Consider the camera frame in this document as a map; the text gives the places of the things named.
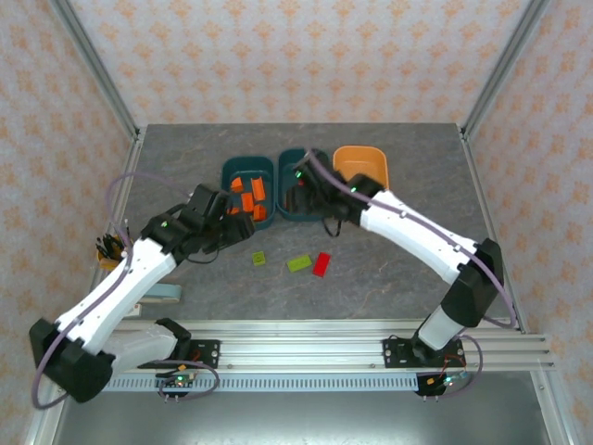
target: patterned wallpaper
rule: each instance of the patterned wallpaper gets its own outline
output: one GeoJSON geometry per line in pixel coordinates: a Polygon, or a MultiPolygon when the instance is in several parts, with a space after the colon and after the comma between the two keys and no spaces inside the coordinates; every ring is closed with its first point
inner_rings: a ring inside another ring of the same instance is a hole
{"type": "Polygon", "coordinates": [[[528,0],[72,0],[138,125],[463,123],[528,0]]]}
{"type": "Polygon", "coordinates": [[[552,0],[472,149],[529,327],[551,335],[589,440],[592,130],[593,3],[552,0]]]}
{"type": "Polygon", "coordinates": [[[28,331],[88,291],[129,141],[45,0],[0,2],[0,442],[32,405],[28,331]]]}

